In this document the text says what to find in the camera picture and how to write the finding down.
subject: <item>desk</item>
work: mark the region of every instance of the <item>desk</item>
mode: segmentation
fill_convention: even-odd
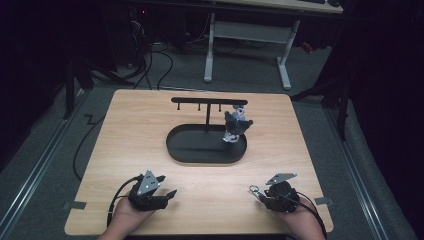
[[[321,13],[341,14],[341,7],[332,7],[327,2],[325,4],[310,3],[297,0],[216,0],[214,3],[245,4],[270,8],[285,8],[297,11],[315,11]],[[227,21],[215,21],[215,14],[211,14],[209,30],[209,46],[205,65],[205,82],[212,81],[213,69],[213,43],[215,37],[233,38],[240,40],[270,42],[284,44],[284,51],[277,58],[277,66],[280,71],[283,88],[291,89],[289,76],[286,69],[286,61],[293,45],[294,38],[298,31],[300,21],[296,20],[291,27],[273,27],[255,24],[243,24]]]
[[[203,124],[206,106],[177,104],[172,97],[244,99],[248,147],[238,162],[183,164],[172,159],[166,137],[174,127]],[[224,124],[231,106],[211,107],[210,124]],[[284,233],[281,221],[250,192],[250,185],[267,189],[275,173],[297,173],[289,183],[311,199],[323,197],[290,98],[282,94],[118,90],[94,147],[66,222],[69,235],[97,235],[106,228],[110,201],[128,179],[151,169],[166,179],[156,195],[177,189],[165,210],[158,210],[136,235]],[[132,184],[123,192],[129,191]],[[333,223],[326,205],[318,211],[327,231]]]

